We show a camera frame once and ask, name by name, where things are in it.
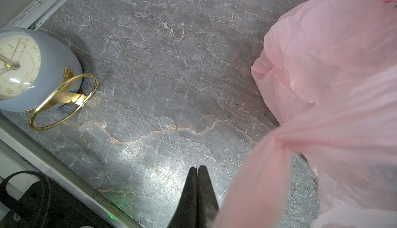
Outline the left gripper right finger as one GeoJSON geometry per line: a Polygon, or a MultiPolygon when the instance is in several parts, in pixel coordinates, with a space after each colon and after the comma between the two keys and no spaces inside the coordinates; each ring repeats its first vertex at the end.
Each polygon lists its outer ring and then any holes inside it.
{"type": "Polygon", "coordinates": [[[198,228],[212,228],[219,212],[218,201],[206,166],[198,168],[198,228]]]}

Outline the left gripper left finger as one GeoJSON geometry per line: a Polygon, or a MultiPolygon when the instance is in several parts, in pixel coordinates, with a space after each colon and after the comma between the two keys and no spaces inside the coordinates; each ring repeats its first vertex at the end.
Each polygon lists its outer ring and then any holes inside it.
{"type": "Polygon", "coordinates": [[[177,209],[168,228],[196,228],[198,223],[197,168],[190,168],[177,209]]]}

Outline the pink plastic bag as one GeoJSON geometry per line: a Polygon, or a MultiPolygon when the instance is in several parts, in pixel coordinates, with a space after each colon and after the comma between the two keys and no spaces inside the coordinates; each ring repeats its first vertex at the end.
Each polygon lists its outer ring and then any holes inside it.
{"type": "Polygon", "coordinates": [[[318,180],[311,227],[396,227],[397,0],[305,1],[251,73],[280,126],[239,167],[214,227],[276,227],[295,154],[318,180]]]}

